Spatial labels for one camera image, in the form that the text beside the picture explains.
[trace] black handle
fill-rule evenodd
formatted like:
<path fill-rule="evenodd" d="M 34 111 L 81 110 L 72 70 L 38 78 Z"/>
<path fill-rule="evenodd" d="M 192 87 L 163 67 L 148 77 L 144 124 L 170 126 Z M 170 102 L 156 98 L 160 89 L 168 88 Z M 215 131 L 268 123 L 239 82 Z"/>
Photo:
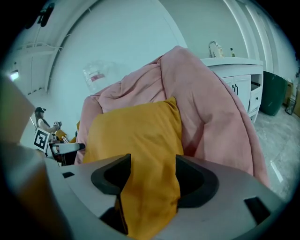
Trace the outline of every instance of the black handle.
<path fill-rule="evenodd" d="M 239 94 L 239 87 L 237 85 L 235 85 L 235 86 L 236 86 L 236 95 L 238 95 Z"/>

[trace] pink comforter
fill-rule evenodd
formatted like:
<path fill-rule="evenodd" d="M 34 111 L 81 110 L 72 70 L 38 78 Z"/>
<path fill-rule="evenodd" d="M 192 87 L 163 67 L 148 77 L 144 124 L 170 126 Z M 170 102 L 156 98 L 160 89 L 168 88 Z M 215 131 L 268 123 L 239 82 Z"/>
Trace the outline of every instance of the pink comforter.
<path fill-rule="evenodd" d="M 77 142 L 87 142 L 94 118 L 113 109 L 174 96 L 182 121 L 184 154 L 235 167 L 268 185 L 252 122 L 237 95 L 188 49 L 175 47 L 85 99 Z M 82 163 L 84 150 L 75 164 Z"/>

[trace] drawer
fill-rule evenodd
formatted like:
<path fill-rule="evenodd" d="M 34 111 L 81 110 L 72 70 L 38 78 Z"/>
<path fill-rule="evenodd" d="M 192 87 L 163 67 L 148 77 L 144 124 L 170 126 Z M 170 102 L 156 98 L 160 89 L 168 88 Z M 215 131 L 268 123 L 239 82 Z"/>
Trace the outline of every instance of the drawer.
<path fill-rule="evenodd" d="M 256 89 L 250 92 L 250 105 L 249 105 L 248 112 L 253 111 L 261 104 L 262 94 L 263 94 L 263 87 L 257 87 Z"/>

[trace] tiled floor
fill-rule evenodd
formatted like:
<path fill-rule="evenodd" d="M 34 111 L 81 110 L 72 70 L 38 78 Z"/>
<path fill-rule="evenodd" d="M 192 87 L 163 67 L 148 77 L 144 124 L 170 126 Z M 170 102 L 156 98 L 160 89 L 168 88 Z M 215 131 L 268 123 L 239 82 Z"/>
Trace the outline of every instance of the tiled floor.
<path fill-rule="evenodd" d="M 300 178 L 300 118 L 287 114 L 282 106 L 276 116 L 259 112 L 254 127 L 265 156 L 271 189 L 288 201 Z"/>

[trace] yellow cloth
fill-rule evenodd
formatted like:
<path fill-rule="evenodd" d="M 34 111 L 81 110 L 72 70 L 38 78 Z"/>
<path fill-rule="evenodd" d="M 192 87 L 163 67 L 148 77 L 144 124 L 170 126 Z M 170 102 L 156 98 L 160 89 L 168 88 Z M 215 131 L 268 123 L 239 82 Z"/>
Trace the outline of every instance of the yellow cloth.
<path fill-rule="evenodd" d="M 180 188 L 175 155 L 183 154 L 176 99 L 98 115 L 89 130 L 84 163 L 131 153 L 121 192 L 128 236 L 150 239 L 175 216 Z"/>

